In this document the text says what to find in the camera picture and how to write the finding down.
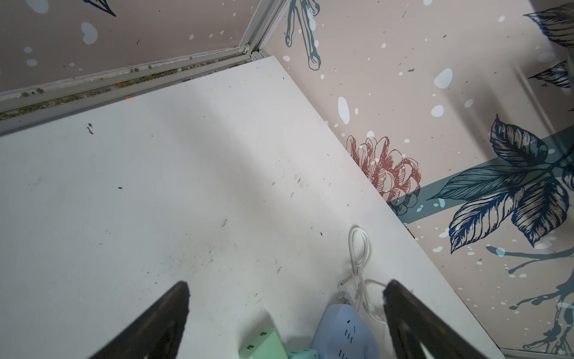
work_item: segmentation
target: wall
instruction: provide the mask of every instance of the wall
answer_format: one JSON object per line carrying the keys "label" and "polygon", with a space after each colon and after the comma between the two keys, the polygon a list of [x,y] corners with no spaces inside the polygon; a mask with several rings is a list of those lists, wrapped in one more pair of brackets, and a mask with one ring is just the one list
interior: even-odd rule
{"label": "wall", "polygon": [[357,223],[365,278],[503,357],[275,58],[0,137],[0,168],[1,358],[89,357],[179,280],[179,358],[237,358],[262,324],[306,348]]}
{"label": "wall", "polygon": [[258,0],[0,3],[0,92],[232,48]]}
{"label": "wall", "polygon": [[572,355],[563,3],[292,0],[263,50],[500,347]]}

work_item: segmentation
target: cable connector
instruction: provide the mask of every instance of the cable connector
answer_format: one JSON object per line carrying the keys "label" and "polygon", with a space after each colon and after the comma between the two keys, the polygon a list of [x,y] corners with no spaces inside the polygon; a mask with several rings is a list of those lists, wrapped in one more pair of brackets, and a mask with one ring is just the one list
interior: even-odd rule
{"label": "cable connector", "polygon": [[347,304],[355,307],[357,293],[359,292],[360,278],[354,275],[347,279],[344,283],[339,283],[337,290],[339,291],[338,299],[345,299]]}

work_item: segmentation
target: power plug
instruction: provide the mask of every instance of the power plug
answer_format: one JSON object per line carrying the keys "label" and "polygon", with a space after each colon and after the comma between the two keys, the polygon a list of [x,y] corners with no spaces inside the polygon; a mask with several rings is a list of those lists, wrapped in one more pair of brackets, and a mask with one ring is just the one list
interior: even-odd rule
{"label": "power plug", "polygon": [[239,351],[240,359],[288,359],[279,335],[273,327],[266,327]]}
{"label": "power plug", "polygon": [[337,290],[339,291],[338,299],[345,299],[346,303],[355,307],[355,301],[358,300],[357,293],[359,292],[359,276],[355,275],[347,279],[344,283],[339,283]]}

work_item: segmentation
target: blue power strip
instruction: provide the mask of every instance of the blue power strip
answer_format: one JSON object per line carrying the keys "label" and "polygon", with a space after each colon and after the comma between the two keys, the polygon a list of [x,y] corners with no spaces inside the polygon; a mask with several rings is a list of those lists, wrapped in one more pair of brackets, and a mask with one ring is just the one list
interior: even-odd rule
{"label": "blue power strip", "polygon": [[379,359],[375,337],[347,304],[333,304],[325,310],[311,347],[319,359]]}

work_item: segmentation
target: red flower illustration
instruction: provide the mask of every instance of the red flower illustration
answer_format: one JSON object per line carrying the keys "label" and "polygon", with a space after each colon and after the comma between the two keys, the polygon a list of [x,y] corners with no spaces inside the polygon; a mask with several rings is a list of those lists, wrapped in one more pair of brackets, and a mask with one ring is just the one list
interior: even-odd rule
{"label": "red flower illustration", "polygon": [[418,163],[403,158],[395,149],[389,152],[388,137],[379,141],[369,137],[357,146],[354,137],[349,136],[347,152],[397,215],[417,204],[421,189]]}

